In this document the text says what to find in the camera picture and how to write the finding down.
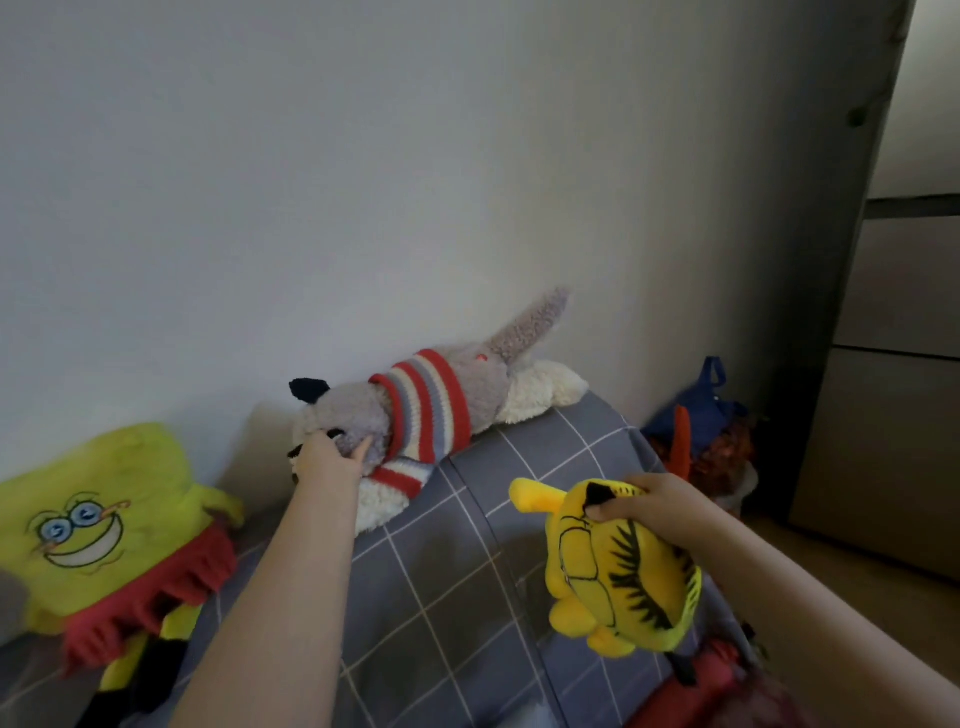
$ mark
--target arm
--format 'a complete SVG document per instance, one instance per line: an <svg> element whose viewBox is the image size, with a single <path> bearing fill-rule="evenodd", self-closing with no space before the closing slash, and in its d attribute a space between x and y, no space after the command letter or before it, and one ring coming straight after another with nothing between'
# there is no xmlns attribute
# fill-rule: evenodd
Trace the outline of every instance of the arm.
<svg viewBox="0 0 960 728"><path fill-rule="evenodd" d="M693 486L673 475L628 480L648 495L588 516L638 521L693 553L820 715L835 725L960 725L960 690Z"/></svg>
<svg viewBox="0 0 960 728"><path fill-rule="evenodd" d="M171 725L326 726L333 715L365 441L303 445L300 485Z"/></svg>

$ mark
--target grey plush cat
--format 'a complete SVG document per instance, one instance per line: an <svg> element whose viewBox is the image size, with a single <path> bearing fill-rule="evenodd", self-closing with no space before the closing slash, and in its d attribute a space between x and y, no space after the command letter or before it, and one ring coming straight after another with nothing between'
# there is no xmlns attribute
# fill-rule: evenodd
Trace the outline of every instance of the grey plush cat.
<svg viewBox="0 0 960 728"><path fill-rule="evenodd" d="M294 379L290 391L306 406L295 421L291 463L318 429L344 455L372 437L356 532L386 523L471 435L580 400L587 383L564 365L524 360L560 321L569 296L557 288L485 342L424 349L366 382L330 389L321 379Z"/></svg>

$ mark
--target white wall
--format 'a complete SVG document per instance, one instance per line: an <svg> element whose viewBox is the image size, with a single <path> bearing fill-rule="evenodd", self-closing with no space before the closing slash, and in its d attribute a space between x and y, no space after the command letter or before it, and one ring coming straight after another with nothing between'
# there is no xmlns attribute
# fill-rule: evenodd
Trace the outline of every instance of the white wall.
<svg viewBox="0 0 960 728"><path fill-rule="evenodd" d="M628 416L708 353L756 400L872 2L6 3L0 475L162 420L262 506L291 377L558 282Z"/></svg>
<svg viewBox="0 0 960 728"><path fill-rule="evenodd" d="M960 194L960 3L917 0L871 197Z"/></svg>

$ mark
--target yellow plush ear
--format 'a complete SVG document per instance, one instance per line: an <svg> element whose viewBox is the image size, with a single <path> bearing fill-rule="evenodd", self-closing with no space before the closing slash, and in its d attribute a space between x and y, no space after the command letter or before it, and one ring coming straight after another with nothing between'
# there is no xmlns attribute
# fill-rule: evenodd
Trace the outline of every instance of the yellow plush ear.
<svg viewBox="0 0 960 728"><path fill-rule="evenodd" d="M564 504L566 493L527 477L510 484L510 501L520 513L556 513Z"/></svg>

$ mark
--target yellow plush toy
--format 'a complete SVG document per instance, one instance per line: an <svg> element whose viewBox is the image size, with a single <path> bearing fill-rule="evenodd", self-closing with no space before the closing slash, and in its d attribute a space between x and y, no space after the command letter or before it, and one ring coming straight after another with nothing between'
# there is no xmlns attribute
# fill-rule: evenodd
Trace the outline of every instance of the yellow plush toy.
<svg viewBox="0 0 960 728"><path fill-rule="evenodd" d="M641 496L629 483L585 480L569 493L519 478L510 500L522 513L548 513L546 586L558 599L550 624L587 638L604 657L637 647L667 653L687 683L691 666L672 654L700 599L702 575L686 551L632 521L595 522L584 509L615 497Z"/></svg>
<svg viewBox="0 0 960 728"><path fill-rule="evenodd" d="M163 425L102 435L0 484L0 568L30 597L27 629L63 634L66 672L107 667L82 725L170 694L201 606L236 569L243 506L196 484Z"/></svg>

